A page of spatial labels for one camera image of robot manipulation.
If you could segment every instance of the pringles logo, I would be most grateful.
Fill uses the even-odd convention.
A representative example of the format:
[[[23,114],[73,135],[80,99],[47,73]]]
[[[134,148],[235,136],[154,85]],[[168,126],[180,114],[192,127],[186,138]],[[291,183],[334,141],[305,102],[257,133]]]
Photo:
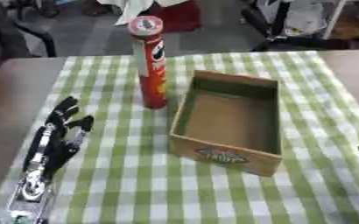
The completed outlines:
[[[152,62],[153,70],[158,70],[165,65],[165,48],[162,40],[152,49],[151,54],[154,61]]]
[[[249,160],[244,155],[229,150],[202,148],[195,151],[203,158],[219,164],[231,165],[249,163]]]

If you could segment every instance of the floor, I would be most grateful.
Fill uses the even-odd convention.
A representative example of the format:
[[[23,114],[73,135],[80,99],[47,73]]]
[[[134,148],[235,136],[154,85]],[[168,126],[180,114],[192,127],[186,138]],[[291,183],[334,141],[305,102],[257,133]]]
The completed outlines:
[[[247,52],[262,37],[253,28],[240,23],[241,0],[197,0],[202,27],[195,31],[164,35],[165,53],[177,56],[192,53]],[[132,54],[126,26],[114,26],[118,15],[86,17],[80,1],[60,7],[54,19],[42,18],[34,10],[25,13],[25,21],[49,31],[59,56]],[[27,37],[32,52],[45,55],[43,45]]]

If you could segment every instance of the box label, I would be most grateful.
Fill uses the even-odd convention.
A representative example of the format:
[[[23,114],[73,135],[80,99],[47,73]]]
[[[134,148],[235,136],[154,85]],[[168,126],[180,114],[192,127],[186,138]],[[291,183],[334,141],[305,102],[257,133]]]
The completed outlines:
[[[225,165],[249,163],[249,160],[242,154],[229,150],[217,150],[214,148],[201,148],[195,150],[202,158]]]

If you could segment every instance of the table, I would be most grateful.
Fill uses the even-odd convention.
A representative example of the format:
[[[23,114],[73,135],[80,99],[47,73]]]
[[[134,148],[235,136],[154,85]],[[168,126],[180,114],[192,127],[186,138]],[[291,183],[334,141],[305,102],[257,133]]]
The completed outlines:
[[[359,101],[359,51],[322,52]],[[0,184],[65,59],[14,59],[0,68]]]

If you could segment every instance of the red object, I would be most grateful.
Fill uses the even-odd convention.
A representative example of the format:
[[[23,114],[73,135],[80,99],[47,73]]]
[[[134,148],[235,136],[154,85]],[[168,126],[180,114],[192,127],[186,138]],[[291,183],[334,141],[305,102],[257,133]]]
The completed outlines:
[[[163,21],[158,17],[137,17],[128,24],[128,29],[133,37],[144,105],[150,109],[163,108],[167,104]]]
[[[154,3],[148,12],[163,20],[163,32],[187,32],[201,26],[200,9],[194,0],[165,8]]]

